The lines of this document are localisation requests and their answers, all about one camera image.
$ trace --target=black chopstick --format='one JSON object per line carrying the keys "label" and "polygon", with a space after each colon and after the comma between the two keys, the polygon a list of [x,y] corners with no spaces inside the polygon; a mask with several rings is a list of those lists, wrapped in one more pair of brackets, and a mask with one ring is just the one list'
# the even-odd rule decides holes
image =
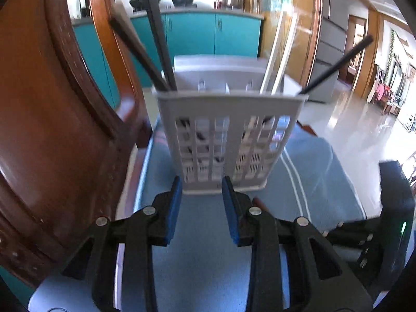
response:
{"label": "black chopstick", "polygon": [[131,51],[134,57],[146,70],[150,79],[153,81],[155,89],[157,91],[169,91],[170,88],[168,84],[162,78],[161,73],[146,53],[143,45],[138,39],[136,39],[137,35],[132,34],[129,26],[126,24],[122,16],[117,12],[117,10],[112,10],[112,16],[109,23],[114,32],[121,38],[126,47]]}
{"label": "black chopstick", "polygon": [[166,43],[165,32],[163,29],[162,17],[160,14],[158,0],[143,0],[144,6],[147,10],[147,17],[149,19],[150,28],[152,30],[153,39],[155,41],[156,49],[159,54],[160,63],[165,74],[166,81],[171,90],[178,90],[176,88],[175,76],[172,70],[171,59],[169,57],[168,45]]}
{"label": "black chopstick", "polygon": [[319,86],[323,81],[329,78],[333,73],[337,70],[342,68],[345,64],[347,64],[351,59],[353,59],[357,54],[361,53],[366,47],[373,43],[374,39],[373,36],[367,35],[363,38],[363,40],[358,43],[355,47],[353,47],[348,53],[346,53],[336,64],[329,67],[321,76],[315,79],[312,83],[309,83],[305,89],[303,89],[299,95],[304,95],[311,92],[317,86]]}

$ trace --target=silver bolt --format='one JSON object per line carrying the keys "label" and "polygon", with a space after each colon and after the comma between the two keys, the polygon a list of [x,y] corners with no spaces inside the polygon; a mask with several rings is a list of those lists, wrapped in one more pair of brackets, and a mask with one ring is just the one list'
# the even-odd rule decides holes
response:
{"label": "silver bolt", "polygon": [[98,226],[104,226],[105,224],[107,224],[108,223],[108,219],[107,218],[105,218],[105,217],[98,217],[96,220],[95,220],[95,224],[97,224]]}
{"label": "silver bolt", "polygon": [[257,206],[252,206],[250,209],[248,209],[248,212],[253,216],[258,216],[261,214],[261,209]]}
{"label": "silver bolt", "polygon": [[363,260],[361,260],[360,268],[363,268],[366,264],[367,264],[367,259],[364,258]]}
{"label": "silver bolt", "polygon": [[143,213],[146,216],[151,216],[156,213],[156,209],[153,206],[146,206],[143,208]]}
{"label": "silver bolt", "polygon": [[298,225],[300,225],[300,226],[307,226],[309,224],[309,221],[305,217],[299,217],[296,220],[296,223],[298,223]]}

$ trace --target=tiled floor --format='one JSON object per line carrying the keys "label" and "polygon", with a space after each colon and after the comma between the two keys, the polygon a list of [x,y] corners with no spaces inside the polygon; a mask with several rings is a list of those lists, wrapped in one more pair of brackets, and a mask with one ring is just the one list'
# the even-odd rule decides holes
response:
{"label": "tiled floor", "polygon": [[[351,94],[344,84],[338,82],[336,87],[331,103],[306,103],[299,120],[332,144],[367,216],[376,216],[381,210],[378,163],[403,163],[416,151],[416,134],[408,133],[393,115],[381,115],[381,108]],[[154,123],[157,102],[149,89],[144,94]]]}

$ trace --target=green vine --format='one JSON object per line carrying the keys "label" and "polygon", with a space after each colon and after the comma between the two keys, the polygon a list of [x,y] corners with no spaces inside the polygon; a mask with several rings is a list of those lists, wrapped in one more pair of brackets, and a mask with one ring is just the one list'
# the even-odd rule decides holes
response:
{"label": "green vine", "polygon": [[386,68],[386,73],[384,74],[384,84],[387,84],[387,79],[388,79],[388,72],[390,71],[390,66],[392,65],[392,60],[393,60],[393,48],[394,48],[394,30],[392,30],[391,33],[391,39],[390,39],[390,50],[388,52],[388,60],[387,60],[387,68]]}

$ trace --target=kitchen countertop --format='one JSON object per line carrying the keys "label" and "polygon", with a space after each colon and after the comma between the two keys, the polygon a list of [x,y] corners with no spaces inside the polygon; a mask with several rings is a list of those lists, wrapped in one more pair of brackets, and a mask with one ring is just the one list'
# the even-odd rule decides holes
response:
{"label": "kitchen countertop", "polygon": [[[162,9],[161,14],[177,14],[177,13],[214,13],[214,14],[226,14],[226,15],[236,15],[236,16],[245,16],[256,18],[258,20],[264,20],[263,15],[246,13],[244,11],[235,10],[235,9],[214,9],[214,8],[171,8],[171,9]],[[133,13],[131,18],[142,17],[146,15],[146,11],[138,11]],[[77,20],[72,20],[73,26],[80,26],[82,24],[92,23],[92,18],[85,17],[79,18]]]}

